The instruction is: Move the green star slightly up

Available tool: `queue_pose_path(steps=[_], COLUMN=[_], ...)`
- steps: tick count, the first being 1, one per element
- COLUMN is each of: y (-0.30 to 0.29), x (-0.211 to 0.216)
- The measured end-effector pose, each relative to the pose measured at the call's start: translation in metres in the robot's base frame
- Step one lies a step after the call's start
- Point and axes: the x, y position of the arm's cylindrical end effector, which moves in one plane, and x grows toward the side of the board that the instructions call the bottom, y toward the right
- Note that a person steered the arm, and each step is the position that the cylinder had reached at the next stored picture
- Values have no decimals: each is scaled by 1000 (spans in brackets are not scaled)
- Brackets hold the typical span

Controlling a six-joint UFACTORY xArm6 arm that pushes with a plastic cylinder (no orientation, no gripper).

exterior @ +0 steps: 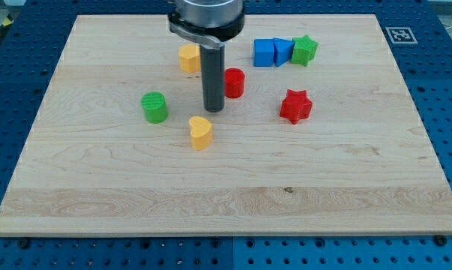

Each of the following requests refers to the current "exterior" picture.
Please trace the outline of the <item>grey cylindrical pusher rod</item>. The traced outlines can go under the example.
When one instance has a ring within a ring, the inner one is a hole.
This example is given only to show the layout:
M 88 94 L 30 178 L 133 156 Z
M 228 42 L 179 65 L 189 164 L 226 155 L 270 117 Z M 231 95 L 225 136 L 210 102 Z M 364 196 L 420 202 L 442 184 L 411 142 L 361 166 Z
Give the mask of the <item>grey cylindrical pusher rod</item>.
M 204 109 L 216 113 L 224 108 L 224 48 L 200 45 Z

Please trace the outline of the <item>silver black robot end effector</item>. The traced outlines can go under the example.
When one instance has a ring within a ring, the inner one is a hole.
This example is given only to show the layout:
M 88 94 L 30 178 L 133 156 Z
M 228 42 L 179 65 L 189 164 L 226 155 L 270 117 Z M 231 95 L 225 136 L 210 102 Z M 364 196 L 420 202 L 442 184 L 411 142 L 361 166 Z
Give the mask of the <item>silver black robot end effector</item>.
M 178 0 L 167 18 L 172 33 L 219 50 L 243 30 L 245 8 L 242 0 Z

